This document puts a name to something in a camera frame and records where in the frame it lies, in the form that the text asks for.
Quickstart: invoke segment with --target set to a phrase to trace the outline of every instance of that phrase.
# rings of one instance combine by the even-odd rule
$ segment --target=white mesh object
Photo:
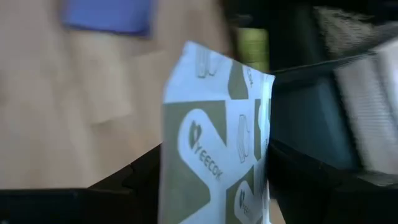
[[[398,130],[373,58],[338,68],[335,74],[366,169],[398,174]]]
[[[366,22],[369,16],[329,7],[314,7],[314,10],[332,57],[340,57],[348,50],[373,41],[376,36],[375,27]]]

